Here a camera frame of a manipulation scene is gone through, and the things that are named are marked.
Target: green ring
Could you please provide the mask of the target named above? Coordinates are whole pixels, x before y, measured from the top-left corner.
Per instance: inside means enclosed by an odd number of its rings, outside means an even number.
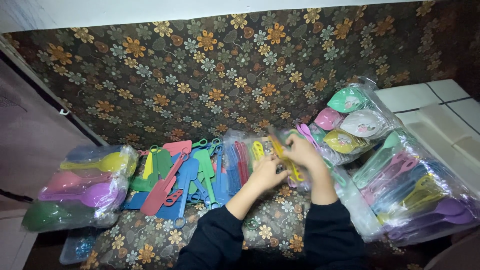
[[[249,220],[246,220],[245,222],[247,223],[247,229],[251,231],[255,231],[260,226],[258,224],[258,221],[256,221],[255,219],[249,219]]]

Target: floral patterned fabric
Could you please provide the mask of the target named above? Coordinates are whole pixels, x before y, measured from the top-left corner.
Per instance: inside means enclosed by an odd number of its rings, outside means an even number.
[[[3,36],[95,133],[145,148],[306,123],[357,75],[379,88],[454,78],[477,55],[476,10],[424,1]]]
[[[143,158],[137,175],[142,174],[145,160]],[[127,200],[135,193],[132,191]],[[299,193],[286,184],[264,194],[245,218],[255,219],[259,226],[249,230],[244,223],[244,257],[239,263],[251,263],[255,268],[279,269],[273,267],[272,262],[281,262],[284,267],[291,262],[298,267],[305,256],[304,220],[309,208],[309,194]],[[190,241],[198,219],[207,211],[203,203],[187,205],[184,214],[186,224],[182,229],[175,229],[173,220],[145,216],[139,210],[124,210],[117,223],[97,238],[81,269],[171,268],[181,248]],[[415,246],[393,247],[389,242],[367,244],[369,264],[376,270],[421,270],[420,266],[426,265],[435,254],[426,256],[416,250]]]

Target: black sweater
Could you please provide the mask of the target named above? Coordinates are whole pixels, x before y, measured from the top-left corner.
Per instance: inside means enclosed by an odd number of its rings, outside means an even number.
[[[242,221],[227,208],[206,213],[188,245],[181,249],[175,270],[216,270],[232,265],[242,251]],[[366,269],[364,243],[350,225],[350,213],[340,203],[312,204],[305,223],[304,248],[314,269]]]

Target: person's arm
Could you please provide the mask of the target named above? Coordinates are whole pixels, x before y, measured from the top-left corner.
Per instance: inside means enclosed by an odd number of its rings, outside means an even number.
[[[213,209],[198,220],[192,239],[181,249],[175,270],[214,270],[228,267],[240,258],[242,219],[264,191],[279,184],[289,171],[276,174],[280,162],[265,156],[254,164],[248,182],[225,206]]]
[[[365,269],[364,243],[350,225],[350,213],[340,203],[322,157],[305,139],[291,135],[284,154],[304,166],[312,179],[312,204],[305,222],[306,259],[315,269]]]

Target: white wall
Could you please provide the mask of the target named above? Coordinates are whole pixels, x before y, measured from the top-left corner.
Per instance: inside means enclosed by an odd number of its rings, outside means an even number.
[[[414,0],[0,0],[0,33]]]

